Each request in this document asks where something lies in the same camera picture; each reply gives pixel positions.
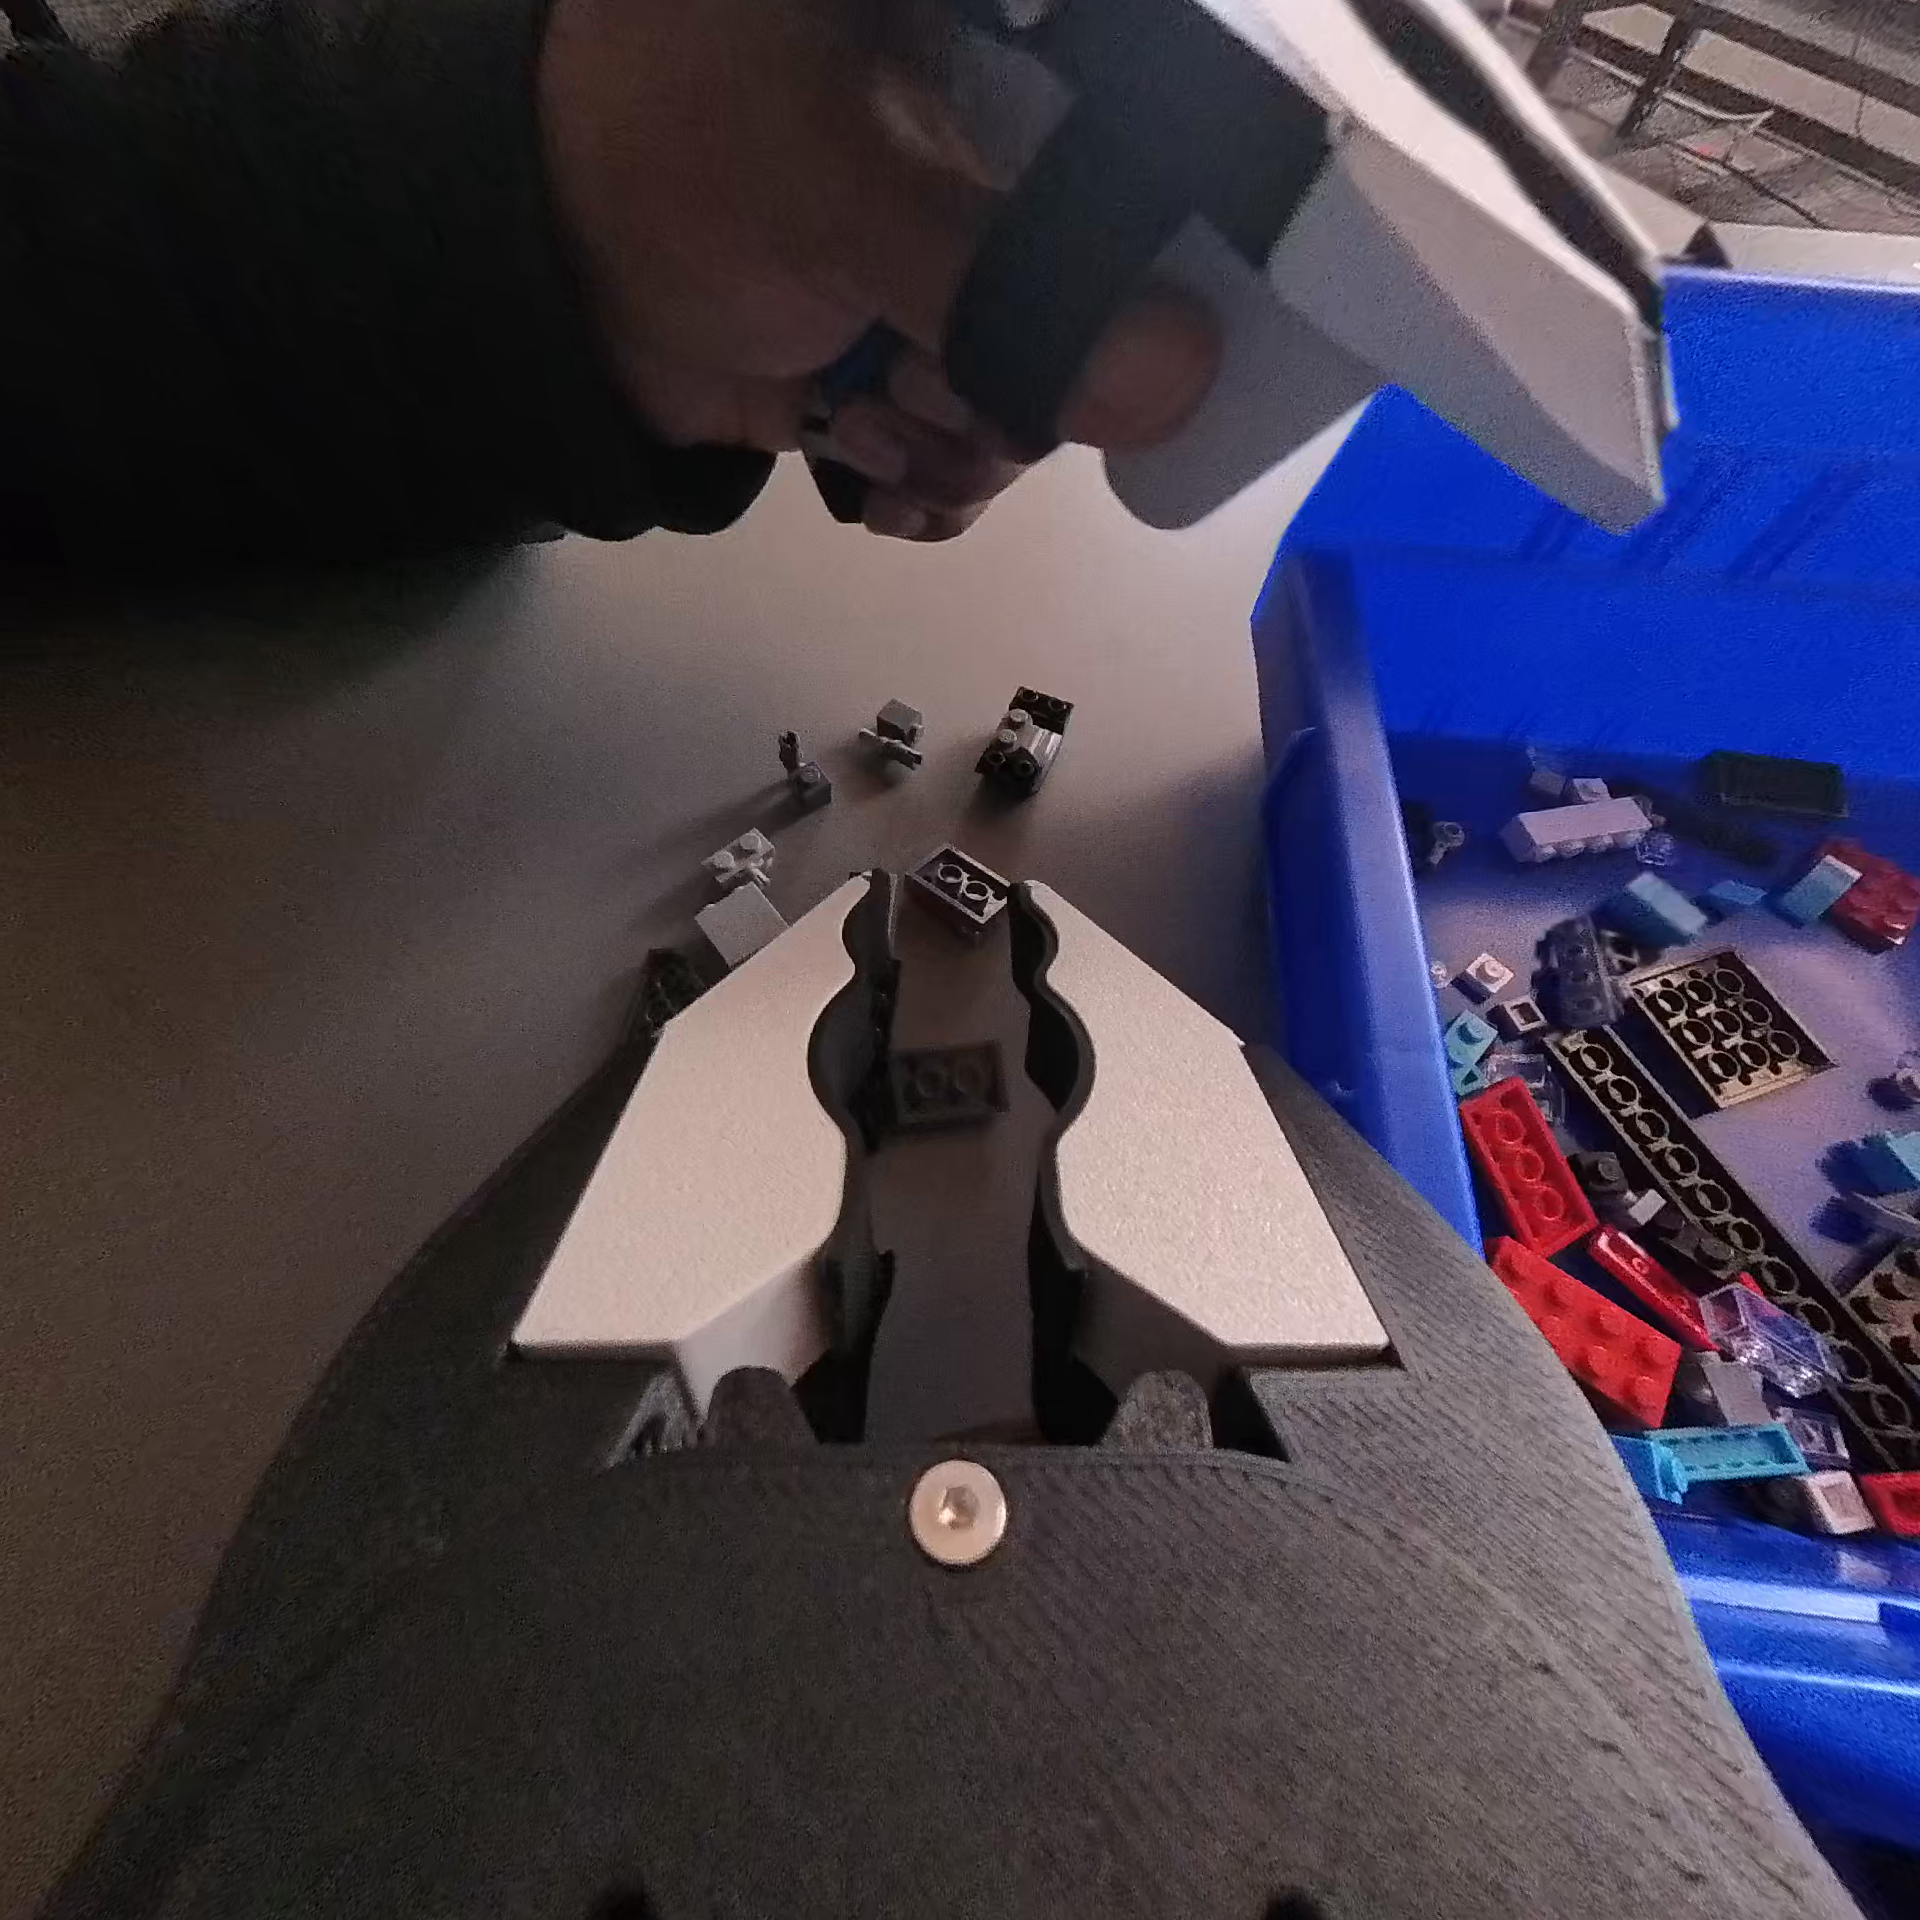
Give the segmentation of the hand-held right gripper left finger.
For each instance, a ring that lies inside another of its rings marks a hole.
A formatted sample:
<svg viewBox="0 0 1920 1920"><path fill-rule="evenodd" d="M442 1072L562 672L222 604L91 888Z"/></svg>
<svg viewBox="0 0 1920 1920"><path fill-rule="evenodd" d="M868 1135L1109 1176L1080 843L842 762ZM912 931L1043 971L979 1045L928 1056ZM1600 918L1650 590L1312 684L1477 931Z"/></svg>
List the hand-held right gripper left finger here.
<svg viewBox="0 0 1920 1920"><path fill-rule="evenodd" d="M687 1397L797 1386L883 1309L854 1114L893 876L844 879L672 1016L518 1315L528 1360L650 1360Z"/></svg>

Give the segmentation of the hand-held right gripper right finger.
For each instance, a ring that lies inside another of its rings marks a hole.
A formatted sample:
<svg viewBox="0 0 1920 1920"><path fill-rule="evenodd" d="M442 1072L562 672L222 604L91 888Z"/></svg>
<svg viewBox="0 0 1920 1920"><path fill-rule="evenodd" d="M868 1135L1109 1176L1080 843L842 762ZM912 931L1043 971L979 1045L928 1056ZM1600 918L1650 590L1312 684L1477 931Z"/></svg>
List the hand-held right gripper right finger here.
<svg viewBox="0 0 1920 1920"><path fill-rule="evenodd" d="M1038 1378L1373 1365L1384 1324L1246 1045L1053 886L1010 902L1051 1125L1029 1234Z"/></svg>

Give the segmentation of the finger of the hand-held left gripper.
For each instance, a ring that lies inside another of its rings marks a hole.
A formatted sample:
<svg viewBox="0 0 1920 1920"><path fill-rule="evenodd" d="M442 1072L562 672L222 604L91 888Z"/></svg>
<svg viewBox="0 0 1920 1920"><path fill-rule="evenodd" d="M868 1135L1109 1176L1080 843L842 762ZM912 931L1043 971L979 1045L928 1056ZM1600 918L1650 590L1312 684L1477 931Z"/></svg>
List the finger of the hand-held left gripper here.
<svg viewBox="0 0 1920 1920"><path fill-rule="evenodd" d="M1255 363L1287 356L1271 423L1315 424L1303 446L1397 386L1602 530L1658 511L1664 287L1620 285L1551 230L1357 4L1203 8L1335 117L1327 165L1260 270L1277 318Z"/></svg>
<svg viewBox="0 0 1920 1920"><path fill-rule="evenodd" d="M1422 93L1495 156L1576 253L1620 285L1662 285L1667 253L1470 4L1357 2L1357 19Z"/></svg>

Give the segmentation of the red and dark grey brick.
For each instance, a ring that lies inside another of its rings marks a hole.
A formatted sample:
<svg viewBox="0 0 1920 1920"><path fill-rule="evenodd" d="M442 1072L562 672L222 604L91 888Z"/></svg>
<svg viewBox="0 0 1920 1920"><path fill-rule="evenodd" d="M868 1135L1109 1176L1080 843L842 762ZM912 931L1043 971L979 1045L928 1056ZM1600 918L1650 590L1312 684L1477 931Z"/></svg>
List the red and dark grey brick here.
<svg viewBox="0 0 1920 1920"><path fill-rule="evenodd" d="M994 1040L901 1047L886 1060L885 1114L893 1134L970 1130L1008 1111L1004 1054Z"/></svg>

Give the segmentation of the light grey slope brick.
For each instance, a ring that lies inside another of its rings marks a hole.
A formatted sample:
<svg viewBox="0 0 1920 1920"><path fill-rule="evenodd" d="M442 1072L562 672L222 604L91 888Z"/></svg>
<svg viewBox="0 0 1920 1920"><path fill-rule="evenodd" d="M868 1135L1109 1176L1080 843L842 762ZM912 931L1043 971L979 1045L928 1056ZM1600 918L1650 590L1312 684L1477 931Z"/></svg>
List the light grey slope brick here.
<svg viewBox="0 0 1920 1920"><path fill-rule="evenodd" d="M749 962L788 932L788 922L759 879L741 879L692 915L692 926L722 971Z"/></svg>

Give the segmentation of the person's left forearm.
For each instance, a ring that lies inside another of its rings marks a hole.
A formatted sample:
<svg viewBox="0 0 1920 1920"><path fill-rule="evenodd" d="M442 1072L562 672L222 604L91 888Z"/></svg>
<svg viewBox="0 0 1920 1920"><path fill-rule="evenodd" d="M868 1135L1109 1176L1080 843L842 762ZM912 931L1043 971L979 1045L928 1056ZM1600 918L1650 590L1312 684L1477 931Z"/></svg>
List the person's left forearm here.
<svg viewBox="0 0 1920 1920"><path fill-rule="evenodd" d="M718 533L772 456L613 382L548 4L200 4L4 52L4 574Z"/></svg>

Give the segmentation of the grey desk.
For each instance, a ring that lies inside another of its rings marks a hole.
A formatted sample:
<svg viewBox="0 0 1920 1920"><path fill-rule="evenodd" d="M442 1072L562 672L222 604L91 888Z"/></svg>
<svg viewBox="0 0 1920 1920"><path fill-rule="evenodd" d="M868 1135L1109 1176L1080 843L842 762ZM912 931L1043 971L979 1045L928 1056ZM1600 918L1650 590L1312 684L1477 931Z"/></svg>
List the grey desk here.
<svg viewBox="0 0 1920 1920"><path fill-rule="evenodd" d="M788 918L955 843L1277 1035L1250 622L1351 428L1179 535L1084 450L928 546L782 463L716 538L4 604L4 1916L311 1386L604 1062L732 837L776 839ZM1020 685L1075 714L1008 802L975 756ZM886 700L918 770L858 743Z"/></svg>

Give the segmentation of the person's left hand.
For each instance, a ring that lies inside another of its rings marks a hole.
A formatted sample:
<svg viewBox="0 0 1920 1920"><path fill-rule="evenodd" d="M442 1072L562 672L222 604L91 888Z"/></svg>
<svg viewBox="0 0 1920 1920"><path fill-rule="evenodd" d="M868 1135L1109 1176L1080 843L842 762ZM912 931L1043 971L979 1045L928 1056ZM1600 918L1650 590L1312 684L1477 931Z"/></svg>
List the person's left hand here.
<svg viewBox="0 0 1920 1920"><path fill-rule="evenodd" d="M994 424L943 330L1005 184L932 78L923 4L515 4L550 232L640 434L805 452L885 540L959 538L1053 444L1142 450L1213 386L1208 310L1150 283L1055 423Z"/></svg>

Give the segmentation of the dark grey wedge plate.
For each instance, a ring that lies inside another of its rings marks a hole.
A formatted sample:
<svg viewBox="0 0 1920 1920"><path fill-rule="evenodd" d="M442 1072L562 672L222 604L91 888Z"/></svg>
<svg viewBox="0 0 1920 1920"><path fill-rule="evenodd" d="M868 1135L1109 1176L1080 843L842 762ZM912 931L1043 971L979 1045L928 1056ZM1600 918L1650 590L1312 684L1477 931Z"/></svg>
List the dark grey wedge plate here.
<svg viewBox="0 0 1920 1920"><path fill-rule="evenodd" d="M620 1048L650 1051L662 1029L709 992L701 966L679 947L652 947L640 960Z"/></svg>

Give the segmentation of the pile of mixed toy bricks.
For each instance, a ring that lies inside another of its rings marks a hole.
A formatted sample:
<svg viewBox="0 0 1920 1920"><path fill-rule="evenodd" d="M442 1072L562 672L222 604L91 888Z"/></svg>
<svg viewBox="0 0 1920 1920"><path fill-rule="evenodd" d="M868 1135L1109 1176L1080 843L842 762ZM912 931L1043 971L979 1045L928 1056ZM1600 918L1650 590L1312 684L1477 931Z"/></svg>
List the pile of mixed toy bricks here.
<svg viewBox="0 0 1920 1920"><path fill-rule="evenodd" d="M1491 1266L1655 1504L1915 1542L1915 820L1390 740Z"/></svg>

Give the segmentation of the large blue plastic bin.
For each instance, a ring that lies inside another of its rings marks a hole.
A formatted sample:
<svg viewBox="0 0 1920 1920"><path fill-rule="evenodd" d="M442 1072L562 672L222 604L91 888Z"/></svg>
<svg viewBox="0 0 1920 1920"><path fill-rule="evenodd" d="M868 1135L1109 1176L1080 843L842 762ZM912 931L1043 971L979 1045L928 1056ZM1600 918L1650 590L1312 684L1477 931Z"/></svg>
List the large blue plastic bin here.
<svg viewBox="0 0 1920 1920"><path fill-rule="evenodd" d="M1664 315L1680 424L1667 502L1605 535L1404 390L1368 400L1294 514L1255 610L1268 787L1264 854L1285 1054L1467 1242L1480 1228L1440 1060L1429 962L1516 966L1554 922L1626 885L1615 854L1524 871L1498 851L1526 750L1647 775L1773 847L1766 898L1834 827L1915 879L1918 293L1866 279L1672 270ZM1726 756L1838 767L1846 811L1734 807ZM1467 845L1414 879L1402 808ZM1915 1471L1915 1278L1885 1293L1868 1245L1814 1248L1828 1165L1868 1123L1915 1131L1869 1083L1915 1051L1915 926L1868 949L1770 902L1716 918L1810 1022L1834 1067L1731 1111L1680 1093L1647 1015L1629 1051L1726 1160L1783 1283L1869 1388L1846 1414L1860 1471ZM1839 1307L1859 1333L1839 1334ZM1662 1520L1718 1683L1800 1816L1915 1855L1915 1542L1792 1542L1759 1520Z"/></svg>

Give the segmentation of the dark grey two-stud brick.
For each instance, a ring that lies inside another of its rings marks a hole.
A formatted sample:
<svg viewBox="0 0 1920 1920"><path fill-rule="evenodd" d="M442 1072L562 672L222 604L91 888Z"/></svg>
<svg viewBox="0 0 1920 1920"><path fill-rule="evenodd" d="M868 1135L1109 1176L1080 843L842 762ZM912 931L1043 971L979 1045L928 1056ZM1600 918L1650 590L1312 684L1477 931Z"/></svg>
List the dark grey two-stud brick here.
<svg viewBox="0 0 1920 1920"><path fill-rule="evenodd" d="M908 874L906 896L964 943L980 943L1000 922L1015 885L955 845L939 845Z"/></svg>

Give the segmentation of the black and grey brick assembly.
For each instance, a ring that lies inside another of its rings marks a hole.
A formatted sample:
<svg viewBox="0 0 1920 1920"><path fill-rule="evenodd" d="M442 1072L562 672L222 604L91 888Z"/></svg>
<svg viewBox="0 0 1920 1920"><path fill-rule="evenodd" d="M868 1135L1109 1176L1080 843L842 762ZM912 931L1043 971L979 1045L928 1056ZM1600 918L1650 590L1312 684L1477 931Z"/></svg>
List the black and grey brick assembly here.
<svg viewBox="0 0 1920 1920"><path fill-rule="evenodd" d="M975 756L975 776L1000 799L1032 799L1055 765L1075 701L1020 685Z"/></svg>

